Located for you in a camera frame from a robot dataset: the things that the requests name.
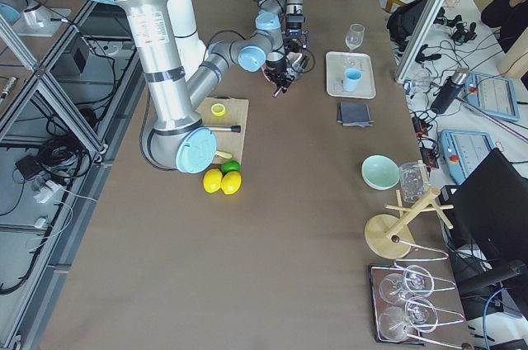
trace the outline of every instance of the green lime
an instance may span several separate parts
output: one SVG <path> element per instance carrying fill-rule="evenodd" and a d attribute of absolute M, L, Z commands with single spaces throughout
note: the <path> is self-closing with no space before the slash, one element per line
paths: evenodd
<path fill-rule="evenodd" d="M 224 174 L 240 171 L 240 163 L 235 160 L 229 160 L 220 166 L 220 171 Z"/>

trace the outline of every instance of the lime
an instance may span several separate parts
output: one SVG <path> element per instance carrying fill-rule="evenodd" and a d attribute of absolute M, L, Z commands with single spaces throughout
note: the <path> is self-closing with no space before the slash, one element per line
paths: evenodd
<path fill-rule="evenodd" d="M 240 185 L 242 185 L 242 175 L 238 171 L 232 171 L 224 175 L 220 186 L 226 195 L 232 195 L 240 189 Z"/>
<path fill-rule="evenodd" d="M 240 171 L 240 163 L 236 160 L 229 160 L 220 166 L 220 171 L 224 174 L 231 173 L 232 171 Z"/>
<path fill-rule="evenodd" d="M 220 189 L 220 185 L 222 183 L 222 172 L 217 168 L 212 168 L 207 173 L 205 173 L 202 183 L 207 193 L 215 193 Z"/>

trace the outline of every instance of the light green bowl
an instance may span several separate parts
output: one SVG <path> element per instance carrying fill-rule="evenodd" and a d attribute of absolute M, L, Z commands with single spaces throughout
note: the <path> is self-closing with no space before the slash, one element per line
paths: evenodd
<path fill-rule="evenodd" d="M 361 175 L 369 187 L 379 191 L 390 189 L 399 182 L 399 170 L 390 158 L 375 154 L 361 165 Z"/>

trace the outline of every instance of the person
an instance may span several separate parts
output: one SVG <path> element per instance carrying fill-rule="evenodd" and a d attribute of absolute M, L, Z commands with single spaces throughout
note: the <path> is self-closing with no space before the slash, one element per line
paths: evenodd
<path fill-rule="evenodd" d="M 480 18 L 491 28 L 500 27 L 498 43 L 507 53 L 528 26 L 528 0 L 494 0 Z M 528 73 L 521 80 L 528 88 Z"/>

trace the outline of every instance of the black monitor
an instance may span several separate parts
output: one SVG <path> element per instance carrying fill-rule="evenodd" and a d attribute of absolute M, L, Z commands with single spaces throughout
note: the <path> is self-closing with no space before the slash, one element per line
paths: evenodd
<path fill-rule="evenodd" d="M 457 219 L 492 270 L 459 285 L 460 294 L 500 281 L 528 318 L 528 180 L 493 149 L 452 196 Z"/>

